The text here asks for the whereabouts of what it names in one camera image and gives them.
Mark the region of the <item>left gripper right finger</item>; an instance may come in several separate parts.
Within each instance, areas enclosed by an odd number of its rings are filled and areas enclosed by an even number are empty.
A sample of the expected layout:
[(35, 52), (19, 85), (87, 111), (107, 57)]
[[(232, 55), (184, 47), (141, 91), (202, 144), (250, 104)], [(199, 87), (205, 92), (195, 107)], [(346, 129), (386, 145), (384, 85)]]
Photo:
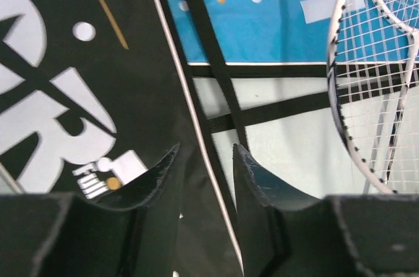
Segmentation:
[(306, 194), (233, 147), (246, 276), (417, 276), (414, 194)]

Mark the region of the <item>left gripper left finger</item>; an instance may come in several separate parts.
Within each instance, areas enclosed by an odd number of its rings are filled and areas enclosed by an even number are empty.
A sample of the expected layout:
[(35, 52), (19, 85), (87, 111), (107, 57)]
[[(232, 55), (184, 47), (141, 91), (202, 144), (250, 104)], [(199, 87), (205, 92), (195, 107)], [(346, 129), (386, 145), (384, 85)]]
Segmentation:
[(171, 276), (180, 146), (91, 202), (74, 193), (1, 196), (2, 276)]

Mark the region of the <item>black racket bag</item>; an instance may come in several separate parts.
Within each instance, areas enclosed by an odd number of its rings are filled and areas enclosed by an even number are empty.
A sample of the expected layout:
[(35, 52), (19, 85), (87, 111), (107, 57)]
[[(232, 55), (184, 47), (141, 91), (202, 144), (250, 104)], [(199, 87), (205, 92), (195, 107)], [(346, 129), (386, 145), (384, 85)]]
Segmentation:
[(1, 0), (1, 196), (97, 202), (180, 146), (171, 276), (241, 276), (160, 0)]

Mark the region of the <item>white racket black handle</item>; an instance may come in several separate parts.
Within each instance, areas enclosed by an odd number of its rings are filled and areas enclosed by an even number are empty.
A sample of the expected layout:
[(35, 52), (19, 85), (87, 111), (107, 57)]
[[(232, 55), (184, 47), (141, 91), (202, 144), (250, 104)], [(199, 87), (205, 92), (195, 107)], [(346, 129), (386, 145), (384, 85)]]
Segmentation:
[[(361, 39), (361, 56), (366, 58), (362, 36), (382, 43), (384, 53), (407, 45), (406, 37), (381, 20), (373, 0), (336, 0), (327, 37), (327, 90), (333, 120), (338, 134), (357, 169), (365, 176), (365, 193), (400, 193), (388, 187), (383, 179), (384, 157), (395, 118), (401, 81), (397, 74), (403, 61), (389, 60), (355, 63), (341, 62), (348, 45)], [(416, 84), (409, 90), (408, 101), (418, 104), (418, 56)]]

